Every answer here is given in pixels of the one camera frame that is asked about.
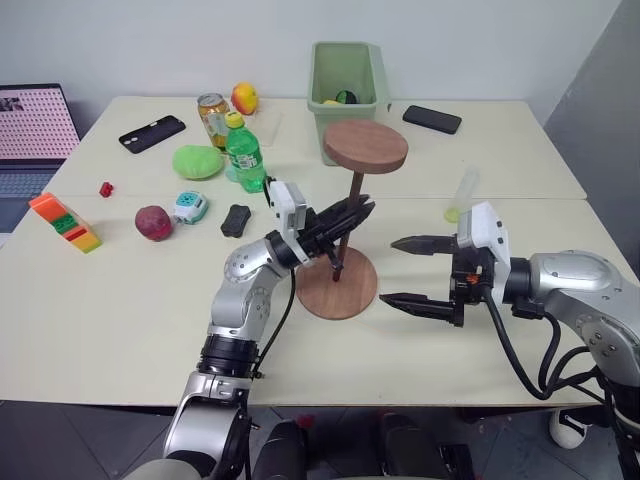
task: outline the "small toy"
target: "small toy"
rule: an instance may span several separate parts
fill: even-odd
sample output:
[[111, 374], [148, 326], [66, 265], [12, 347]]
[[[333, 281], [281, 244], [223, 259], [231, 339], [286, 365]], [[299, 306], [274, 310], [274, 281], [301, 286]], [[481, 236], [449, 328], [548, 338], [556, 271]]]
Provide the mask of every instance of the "small toy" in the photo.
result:
[[109, 182], [104, 182], [100, 187], [100, 195], [102, 195], [104, 198], [107, 198], [111, 196], [111, 192], [113, 192], [113, 185], [111, 185]]
[[179, 223], [193, 225], [207, 212], [209, 202], [199, 192], [182, 192], [173, 206], [173, 217]]
[[338, 95], [336, 95], [336, 102], [348, 104], [358, 103], [358, 97], [349, 90], [340, 90]]
[[245, 205], [231, 205], [227, 218], [225, 218], [222, 225], [220, 225], [222, 234], [225, 237], [240, 238], [249, 217], [251, 217], [249, 207]]
[[73, 211], [67, 209], [53, 194], [43, 193], [29, 202], [29, 206], [62, 235], [68, 242], [84, 253], [102, 245], [89, 226]]
[[189, 180], [211, 177], [224, 166], [220, 150], [201, 145], [185, 145], [173, 154], [173, 170]]
[[249, 82], [240, 82], [233, 87], [231, 103], [243, 115], [251, 115], [258, 108], [258, 93]]
[[173, 231], [171, 218], [162, 207], [157, 205], [150, 205], [138, 210], [135, 222], [138, 231], [154, 242], [164, 240]]

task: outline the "white table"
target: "white table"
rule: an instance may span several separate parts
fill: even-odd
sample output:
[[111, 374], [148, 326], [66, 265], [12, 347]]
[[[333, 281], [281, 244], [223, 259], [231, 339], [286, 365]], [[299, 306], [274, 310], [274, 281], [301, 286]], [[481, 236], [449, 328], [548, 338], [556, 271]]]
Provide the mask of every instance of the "white table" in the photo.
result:
[[[446, 135], [402, 121], [411, 104], [462, 117], [458, 133]], [[342, 198], [351, 172], [326, 167], [320, 158], [315, 121], [303, 99], [264, 99], [265, 115], [281, 114], [269, 147], [263, 148], [268, 173], [296, 182], [315, 201]], [[167, 114], [185, 122], [183, 132], [147, 151], [133, 155], [118, 137]], [[520, 101], [398, 101], [377, 117], [409, 143], [405, 165], [394, 173], [365, 177], [363, 192], [378, 198], [451, 198], [465, 169], [480, 171], [476, 198], [584, 199], [586, 194]], [[194, 98], [118, 97], [75, 149], [51, 181], [55, 194], [95, 196], [103, 181], [117, 195], [176, 195], [194, 188], [173, 173], [171, 158], [182, 145], [209, 145]], [[229, 182], [201, 182], [198, 189], [212, 198], [240, 192]]]
[[[211, 188], [223, 182], [212, 181]], [[175, 405], [198, 360], [224, 259], [242, 242], [270, 231], [272, 212], [260, 196], [244, 196], [253, 216], [243, 239], [227, 239], [219, 225], [231, 201], [214, 196], [201, 224], [183, 226], [168, 240], [152, 243], [135, 230], [135, 212], [148, 204], [168, 208], [173, 192], [127, 196], [120, 190], [109, 199], [60, 198], [95, 227], [104, 245], [83, 255], [29, 212], [0, 249], [0, 398]], [[406, 235], [450, 234], [452, 226], [442, 217], [447, 201], [376, 197], [376, 202], [370, 218], [352, 234], [351, 244], [376, 266], [379, 292], [426, 292], [446, 298], [450, 257], [418, 258], [388, 245]], [[514, 256], [592, 250], [633, 278], [586, 202], [498, 199], [492, 203], [509, 229]], [[318, 209], [325, 206], [314, 204]], [[532, 225], [544, 234], [530, 236]], [[288, 288], [283, 282], [276, 289], [265, 338], [284, 308]], [[332, 322], [313, 317], [296, 300], [263, 365], [266, 378], [254, 382], [250, 401], [538, 404], [518, 383], [485, 307], [467, 312], [465, 328], [457, 329], [411, 317], [376, 299], [358, 317]], [[533, 375], [549, 340], [547, 322], [510, 319], [508, 309], [503, 313], [522, 362]], [[560, 352], [579, 344], [568, 328], [563, 330]], [[591, 366], [585, 355], [569, 370]], [[569, 389], [558, 392], [547, 405], [587, 402], [587, 397]]]

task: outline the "plum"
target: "plum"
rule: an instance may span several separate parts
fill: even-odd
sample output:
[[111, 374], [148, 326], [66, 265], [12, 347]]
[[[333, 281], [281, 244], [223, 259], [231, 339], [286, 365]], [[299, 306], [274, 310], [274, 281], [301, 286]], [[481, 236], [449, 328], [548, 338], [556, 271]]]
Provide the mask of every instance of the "plum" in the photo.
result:
[[171, 218], [158, 205], [150, 205], [138, 210], [138, 213], [136, 213], [136, 228], [142, 235], [154, 242], [164, 240], [171, 235], [173, 230]]

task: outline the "green plastic basket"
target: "green plastic basket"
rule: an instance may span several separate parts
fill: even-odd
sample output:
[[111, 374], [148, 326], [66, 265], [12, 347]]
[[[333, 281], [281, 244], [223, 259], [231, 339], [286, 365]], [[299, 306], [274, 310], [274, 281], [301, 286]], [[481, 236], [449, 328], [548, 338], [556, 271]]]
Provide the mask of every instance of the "green plastic basket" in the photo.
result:
[[[322, 103], [335, 99], [340, 90], [353, 92], [359, 103]], [[318, 141], [325, 164], [336, 165], [322, 148], [327, 125], [346, 118], [373, 119], [376, 109], [388, 103], [389, 88], [380, 47], [364, 42], [318, 42], [313, 45], [307, 106], [316, 117]]]

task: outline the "apple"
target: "apple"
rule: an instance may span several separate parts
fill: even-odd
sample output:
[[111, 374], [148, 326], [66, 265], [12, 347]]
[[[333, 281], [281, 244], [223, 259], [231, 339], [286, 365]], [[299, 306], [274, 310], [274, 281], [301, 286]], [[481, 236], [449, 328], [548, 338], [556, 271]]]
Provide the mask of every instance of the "apple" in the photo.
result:
[[243, 115], [251, 115], [258, 108], [258, 92], [249, 82], [240, 82], [233, 87], [231, 103]]
[[171, 235], [173, 230], [171, 218], [162, 207], [157, 205], [150, 205], [138, 210], [136, 228], [142, 235], [154, 242], [164, 240]]

